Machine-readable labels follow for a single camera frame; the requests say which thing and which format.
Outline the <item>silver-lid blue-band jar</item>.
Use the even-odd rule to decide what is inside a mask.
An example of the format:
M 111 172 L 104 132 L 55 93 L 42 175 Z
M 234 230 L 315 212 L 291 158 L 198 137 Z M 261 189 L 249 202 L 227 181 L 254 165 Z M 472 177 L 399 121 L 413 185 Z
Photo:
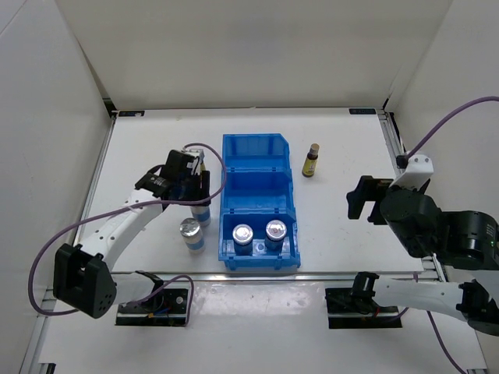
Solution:
M 191 206 L 192 217 L 197 220 L 201 227 L 207 227 L 211 223 L 211 209 L 209 206 Z
M 205 250 L 202 227 L 196 219 L 184 219 L 179 225 L 179 232 L 191 253 L 199 254 Z

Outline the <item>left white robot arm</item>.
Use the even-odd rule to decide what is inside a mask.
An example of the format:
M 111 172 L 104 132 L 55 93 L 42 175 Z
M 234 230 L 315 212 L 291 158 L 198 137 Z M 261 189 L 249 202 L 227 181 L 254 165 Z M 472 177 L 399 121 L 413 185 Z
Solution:
M 113 305 L 140 305 L 147 312 L 164 301 L 164 281 L 142 270 L 112 275 L 119 257 L 135 237 L 170 205 L 207 206 L 210 173 L 204 151 L 183 148 L 169 152 L 164 164 L 151 168 L 134 185 L 123 207 L 76 245 L 62 245 L 55 254 L 53 293 L 56 299 L 94 319 Z

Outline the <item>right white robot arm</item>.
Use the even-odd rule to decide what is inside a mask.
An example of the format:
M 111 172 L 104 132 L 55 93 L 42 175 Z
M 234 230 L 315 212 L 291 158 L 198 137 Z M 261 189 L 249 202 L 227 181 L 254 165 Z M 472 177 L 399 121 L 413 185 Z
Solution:
M 362 312 L 403 306 L 451 316 L 484 334 L 498 334 L 498 223 L 474 211 L 443 211 L 421 187 L 363 175 L 348 192 L 348 217 L 357 220 L 373 202 L 368 221 L 387 225 L 413 258 L 433 256 L 443 266 L 466 270 L 463 283 L 418 283 L 371 272 L 357 273 L 349 298 Z

